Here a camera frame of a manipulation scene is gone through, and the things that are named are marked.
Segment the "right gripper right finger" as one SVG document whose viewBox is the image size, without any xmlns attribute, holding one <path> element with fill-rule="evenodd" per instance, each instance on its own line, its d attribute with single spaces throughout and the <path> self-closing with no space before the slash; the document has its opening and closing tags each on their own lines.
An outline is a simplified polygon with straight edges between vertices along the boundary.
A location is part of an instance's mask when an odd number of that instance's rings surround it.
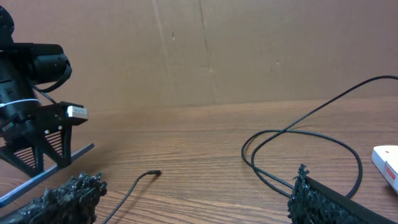
<svg viewBox="0 0 398 224">
<path fill-rule="evenodd" d="M 308 177 L 308 174 L 309 170 L 302 164 L 287 204 L 292 223 L 396 224 Z"/>
</svg>

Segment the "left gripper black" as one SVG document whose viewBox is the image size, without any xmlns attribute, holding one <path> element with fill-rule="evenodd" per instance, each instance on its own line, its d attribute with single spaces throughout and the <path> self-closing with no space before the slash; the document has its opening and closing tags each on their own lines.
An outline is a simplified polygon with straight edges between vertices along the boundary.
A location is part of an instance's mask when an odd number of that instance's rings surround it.
<svg viewBox="0 0 398 224">
<path fill-rule="evenodd" d="M 44 171 L 43 153 L 60 168 L 69 166 L 72 163 L 72 126 L 82 124 L 84 119 L 69 118 L 68 106 L 84 108 L 82 105 L 62 101 L 22 110 L 1 121 L 1 137 L 5 141 L 27 139 L 33 135 L 32 143 L 35 146 L 19 147 L 12 144 L 1 146 L 1 159 L 29 177 L 35 177 Z"/>
</svg>

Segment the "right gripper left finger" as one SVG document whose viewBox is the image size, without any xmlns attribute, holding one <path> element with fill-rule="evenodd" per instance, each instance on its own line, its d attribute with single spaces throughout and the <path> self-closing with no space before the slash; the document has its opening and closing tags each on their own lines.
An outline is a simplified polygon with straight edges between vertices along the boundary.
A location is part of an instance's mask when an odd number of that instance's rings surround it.
<svg viewBox="0 0 398 224">
<path fill-rule="evenodd" d="M 82 172 L 56 189 L 45 189 L 41 197 L 1 217 L 1 224 L 91 224 L 96 221 L 95 208 L 107 193 L 101 174 Z"/>
</svg>

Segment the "Samsung Galaxy smartphone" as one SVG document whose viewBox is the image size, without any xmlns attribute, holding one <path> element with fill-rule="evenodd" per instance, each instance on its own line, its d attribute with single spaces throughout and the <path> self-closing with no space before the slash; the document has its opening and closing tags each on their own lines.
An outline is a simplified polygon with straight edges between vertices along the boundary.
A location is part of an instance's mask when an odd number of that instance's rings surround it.
<svg viewBox="0 0 398 224">
<path fill-rule="evenodd" d="M 75 160 L 79 159 L 82 155 L 87 153 L 89 150 L 94 148 L 94 144 L 91 143 L 78 151 L 75 151 L 74 153 L 71 154 L 71 160 L 74 162 Z M 58 171 L 60 171 L 61 168 L 58 165 L 54 165 L 51 168 L 43 171 L 39 175 L 27 180 L 20 186 L 16 187 L 12 191 L 6 193 L 1 197 L 1 208 L 9 205 L 11 202 L 15 201 L 19 197 L 23 196 L 26 194 L 28 191 L 42 183 L 43 181 L 47 180 L 49 177 L 53 176 L 56 174 Z"/>
</svg>

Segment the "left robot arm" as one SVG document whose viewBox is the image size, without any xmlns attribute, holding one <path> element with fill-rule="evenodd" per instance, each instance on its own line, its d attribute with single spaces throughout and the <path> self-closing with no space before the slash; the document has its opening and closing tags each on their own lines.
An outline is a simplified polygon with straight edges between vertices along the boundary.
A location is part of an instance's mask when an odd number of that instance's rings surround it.
<svg viewBox="0 0 398 224">
<path fill-rule="evenodd" d="M 52 101 L 42 105 L 38 94 L 63 85 L 72 66 L 57 44 L 15 43 L 14 21 L 1 9 L 1 159 L 35 177 L 44 171 L 44 157 L 59 167 L 71 164 L 72 127 L 88 120 L 84 106 Z"/>
</svg>

